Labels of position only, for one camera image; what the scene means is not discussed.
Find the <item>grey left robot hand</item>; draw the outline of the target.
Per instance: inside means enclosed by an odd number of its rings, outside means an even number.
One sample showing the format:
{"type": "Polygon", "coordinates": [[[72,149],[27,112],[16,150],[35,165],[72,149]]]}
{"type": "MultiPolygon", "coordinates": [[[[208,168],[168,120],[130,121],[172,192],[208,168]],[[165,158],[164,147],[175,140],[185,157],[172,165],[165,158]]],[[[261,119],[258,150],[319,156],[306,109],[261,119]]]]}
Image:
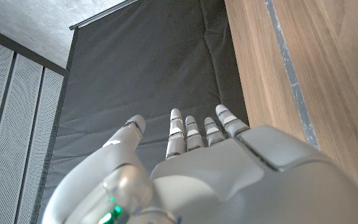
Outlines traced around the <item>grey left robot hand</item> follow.
{"type": "Polygon", "coordinates": [[[225,106],[170,115],[166,159],[148,174],[135,154],[139,115],[71,170],[43,223],[358,223],[358,187],[327,155],[225,106]]]}

